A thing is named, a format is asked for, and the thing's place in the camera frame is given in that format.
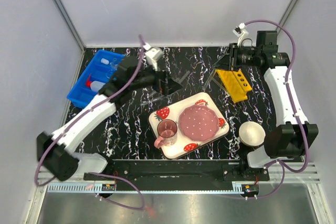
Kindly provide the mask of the yellow test tube rack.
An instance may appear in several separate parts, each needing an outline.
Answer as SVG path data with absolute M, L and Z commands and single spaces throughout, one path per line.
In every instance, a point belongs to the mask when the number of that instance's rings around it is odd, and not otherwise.
M 252 87 L 241 70 L 225 71 L 216 69 L 216 73 L 234 103 L 248 99 L 247 93 L 252 90 Z

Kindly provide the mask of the small clear glass beaker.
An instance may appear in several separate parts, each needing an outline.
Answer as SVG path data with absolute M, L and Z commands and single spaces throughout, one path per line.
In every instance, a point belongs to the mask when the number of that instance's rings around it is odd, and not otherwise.
M 106 77 L 108 79 L 114 78 L 114 74 L 115 74 L 116 70 L 115 69 L 111 69 L 106 73 Z

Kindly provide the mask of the wash bottle with red cap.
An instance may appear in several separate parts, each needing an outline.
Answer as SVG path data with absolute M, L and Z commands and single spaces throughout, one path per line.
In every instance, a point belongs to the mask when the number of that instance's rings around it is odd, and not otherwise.
M 97 81 L 97 80 L 91 80 L 91 74 L 88 76 L 88 78 L 86 79 L 85 85 L 87 88 L 89 88 L 90 90 L 98 93 L 99 90 L 105 85 L 105 82 L 101 82 L 101 81 Z

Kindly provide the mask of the glass alcohol lamp white cap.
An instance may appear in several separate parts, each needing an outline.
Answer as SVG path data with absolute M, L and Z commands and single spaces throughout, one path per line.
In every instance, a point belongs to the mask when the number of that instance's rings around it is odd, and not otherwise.
M 113 58 L 110 62 L 110 67 L 112 69 L 116 69 L 118 67 L 118 64 L 119 64 L 119 59 L 118 58 Z

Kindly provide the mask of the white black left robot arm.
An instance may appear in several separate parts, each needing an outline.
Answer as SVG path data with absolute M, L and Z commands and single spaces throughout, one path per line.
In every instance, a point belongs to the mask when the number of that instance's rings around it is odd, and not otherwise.
M 142 63 L 142 58 L 124 57 L 110 80 L 81 112 L 53 133 L 42 132 L 37 136 L 35 179 L 41 167 L 61 182 L 76 173 L 95 173 L 103 180 L 113 175 L 113 167 L 105 157 L 98 153 L 77 153 L 77 146 L 123 107 L 132 98 L 133 91 L 151 87 L 162 95 L 170 95 L 182 87 L 167 70 L 157 69 L 155 62 L 149 60 L 145 68 Z

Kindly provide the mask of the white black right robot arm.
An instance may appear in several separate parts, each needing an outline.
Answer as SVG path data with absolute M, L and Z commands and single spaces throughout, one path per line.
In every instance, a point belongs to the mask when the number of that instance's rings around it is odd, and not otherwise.
M 250 180 L 257 168 L 286 158 L 306 156 L 319 130 L 309 123 L 296 95 L 289 56 L 278 51 L 276 31 L 258 31 L 256 45 L 244 46 L 248 31 L 235 28 L 238 41 L 215 63 L 215 68 L 236 73 L 242 66 L 257 67 L 264 76 L 276 111 L 276 128 L 266 133 L 262 147 L 247 154 L 247 162 L 238 167 L 239 176 Z

